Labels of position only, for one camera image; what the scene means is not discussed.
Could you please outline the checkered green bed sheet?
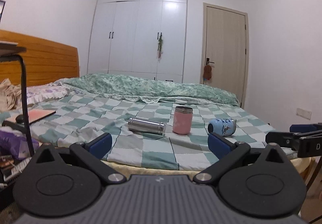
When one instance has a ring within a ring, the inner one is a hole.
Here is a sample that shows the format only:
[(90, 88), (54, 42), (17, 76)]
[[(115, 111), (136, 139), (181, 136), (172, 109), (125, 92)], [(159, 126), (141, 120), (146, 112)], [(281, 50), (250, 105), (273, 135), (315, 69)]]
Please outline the checkered green bed sheet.
[(39, 142), (69, 147), (109, 133), (111, 150), (104, 160), (155, 170), (202, 171), (215, 163), (217, 157), (208, 148), (213, 119), (233, 120), (236, 130), (228, 140), (253, 148), (265, 147), (265, 136), (273, 130), (238, 106), (199, 99), (143, 102), (72, 92), (34, 108), (52, 111), (30, 125)]

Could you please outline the silver steel thermos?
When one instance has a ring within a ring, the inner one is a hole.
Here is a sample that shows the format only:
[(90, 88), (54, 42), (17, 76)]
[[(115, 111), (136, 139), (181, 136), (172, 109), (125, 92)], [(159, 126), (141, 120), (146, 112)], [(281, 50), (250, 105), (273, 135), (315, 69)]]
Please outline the silver steel thermos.
[(153, 122), (142, 118), (130, 118), (128, 121), (128, 129), (133, 132), (164, 135), (166, 125), (161, 122)]

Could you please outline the purple floral pillow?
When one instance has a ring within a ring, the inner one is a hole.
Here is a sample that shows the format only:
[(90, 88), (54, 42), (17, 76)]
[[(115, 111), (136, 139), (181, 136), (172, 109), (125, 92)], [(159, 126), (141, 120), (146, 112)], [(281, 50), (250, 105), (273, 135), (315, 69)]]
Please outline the purple floral pillow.
[(52, 99), (60, 99), (69, 94), (69, 89), (53, 84), (27, 87), (27, 105), (45, 102)]

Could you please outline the white wardrobe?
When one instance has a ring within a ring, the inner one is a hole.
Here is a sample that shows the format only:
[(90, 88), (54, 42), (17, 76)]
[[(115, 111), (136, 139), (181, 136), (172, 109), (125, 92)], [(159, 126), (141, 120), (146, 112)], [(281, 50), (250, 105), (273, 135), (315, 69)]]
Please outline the white wardrobe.
[(182, 82), (186, 20), (187, 0), (98, 0), (87, 72)]

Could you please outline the blue patterned steel cup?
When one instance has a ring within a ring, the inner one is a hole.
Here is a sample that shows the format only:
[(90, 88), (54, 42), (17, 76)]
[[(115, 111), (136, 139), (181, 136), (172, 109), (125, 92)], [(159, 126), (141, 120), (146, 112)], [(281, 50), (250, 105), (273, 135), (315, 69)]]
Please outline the blue patterned steel cup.
[(232, 136), (236, 131), (236, 120), (232, 118), (212, 119), (208, 124), (208, 133), (221, 137)]

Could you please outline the beige wooden door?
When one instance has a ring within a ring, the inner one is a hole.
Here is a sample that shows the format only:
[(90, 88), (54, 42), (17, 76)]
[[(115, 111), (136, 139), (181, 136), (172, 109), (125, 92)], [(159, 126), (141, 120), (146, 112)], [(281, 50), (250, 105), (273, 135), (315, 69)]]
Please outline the beige wooden door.
[[(223, 6), (203, 4), (200, 83), (236, 94), (244, 107), (249, 65), (248, 14)], [(203, 80), (204, 66), (212, 67), (211, 80)]]

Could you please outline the hanging green plant bundle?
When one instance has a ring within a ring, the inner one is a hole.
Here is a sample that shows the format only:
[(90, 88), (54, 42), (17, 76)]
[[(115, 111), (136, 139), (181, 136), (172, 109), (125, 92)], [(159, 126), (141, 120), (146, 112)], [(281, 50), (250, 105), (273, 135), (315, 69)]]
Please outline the hanging green plant bundle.
[(158, 38), (158, 59), (161, 59), (162, 57), (162, 47), (163, 47), (163, 35), (160, 33), (159, 38)]

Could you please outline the pink book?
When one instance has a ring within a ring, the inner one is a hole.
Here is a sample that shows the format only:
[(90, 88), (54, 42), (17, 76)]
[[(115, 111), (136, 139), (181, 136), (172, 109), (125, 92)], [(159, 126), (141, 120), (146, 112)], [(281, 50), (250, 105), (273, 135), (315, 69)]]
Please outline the pink book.
[[(41, 110), (41, 109), (34, 109), (28, 111), (28, 121), (30, 124), (35, 123), (39, 120), (42, 120), (50, 115), (55, 114), (55, 110)], [(10, 118), (7, 118), (5, 121), (12, 122), (12, 123), (18, 123), (23, 124), (24, 123), (24, 115), (14, 115)]]

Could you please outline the beige crumpled cloth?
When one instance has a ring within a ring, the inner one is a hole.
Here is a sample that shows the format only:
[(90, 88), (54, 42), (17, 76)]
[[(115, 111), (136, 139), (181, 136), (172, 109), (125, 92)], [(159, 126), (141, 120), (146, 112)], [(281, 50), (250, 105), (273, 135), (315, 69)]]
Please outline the beige crumpled cloth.
[(21, 107), (21, 85), (13, 85), (8, 78), (4, 79), (0, 85), (0, 111), (6, 112)]

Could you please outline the orange wooden headboard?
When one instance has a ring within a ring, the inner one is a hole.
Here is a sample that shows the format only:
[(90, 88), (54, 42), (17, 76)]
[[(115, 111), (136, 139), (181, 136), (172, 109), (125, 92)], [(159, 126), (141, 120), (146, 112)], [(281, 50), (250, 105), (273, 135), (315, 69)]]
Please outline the orange wooden headboard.
[(1, 30), (1, 41), (26, 48), (20, 55), (28, 87), (80, 76), (78, 50), (73, 46), (5, 30)]

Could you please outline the pink steel cup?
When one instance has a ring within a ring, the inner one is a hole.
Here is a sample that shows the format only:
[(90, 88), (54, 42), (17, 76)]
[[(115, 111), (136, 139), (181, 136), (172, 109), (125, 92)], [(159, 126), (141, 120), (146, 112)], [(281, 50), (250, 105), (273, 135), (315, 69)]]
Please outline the pink steel cup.
[(177, 106), (173, 114), (172, 131), (179, 135), (188, 135), (192, 127), (193, 109)]

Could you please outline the white wall socket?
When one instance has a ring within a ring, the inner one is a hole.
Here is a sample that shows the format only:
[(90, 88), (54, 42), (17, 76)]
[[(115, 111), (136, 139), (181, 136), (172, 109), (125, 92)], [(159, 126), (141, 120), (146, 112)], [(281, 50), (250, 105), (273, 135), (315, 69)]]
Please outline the white wall socket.
[(297, 108), (296, 109), (296, 115), (299, 116), (299, 117), (302, 117), (304, 119), (311, 120), (312, 112), (308, 111), (308, 110), (301, 109), (301, 108)]

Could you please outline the brown plush toy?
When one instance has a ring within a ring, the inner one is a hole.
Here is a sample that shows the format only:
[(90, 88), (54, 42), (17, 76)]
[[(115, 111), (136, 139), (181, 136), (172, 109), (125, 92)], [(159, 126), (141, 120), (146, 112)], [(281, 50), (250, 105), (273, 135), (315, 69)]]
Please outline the brown plush toy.
[(208, 64), (204, 66), (203, 80), (211, 80), (212, 78), (212, 67)]

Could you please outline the green floral quilt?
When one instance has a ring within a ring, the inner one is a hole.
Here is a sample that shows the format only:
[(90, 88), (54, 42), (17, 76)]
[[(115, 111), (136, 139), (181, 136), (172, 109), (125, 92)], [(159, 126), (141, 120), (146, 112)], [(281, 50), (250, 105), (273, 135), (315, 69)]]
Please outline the green floral quilt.
[(76, 92), (97, 94), (116, 100), (142, 101), (147, 104), (175, 102), (240, 106), (235, 94), (199, 83), (177, 83), (102, 73), (63, 78), (55, 83)]

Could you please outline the black lamp stand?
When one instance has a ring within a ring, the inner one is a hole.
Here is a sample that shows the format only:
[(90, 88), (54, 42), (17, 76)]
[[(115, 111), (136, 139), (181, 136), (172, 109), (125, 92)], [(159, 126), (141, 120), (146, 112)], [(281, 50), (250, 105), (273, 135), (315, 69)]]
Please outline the black lamp stand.
[(27, 76), (26, 67), (22, 56), (19, 53), (26, 52), (26, 48), (18, 46), (17, 43), (1, 41), (1, 62), (18, 61), (21, 66), (21, 101), (22, 101), (22, 114), (24, 129), (21, 131), (26, 136), (29, 154), (34, 155), (33, 142), (28, 119), (27, 108)]

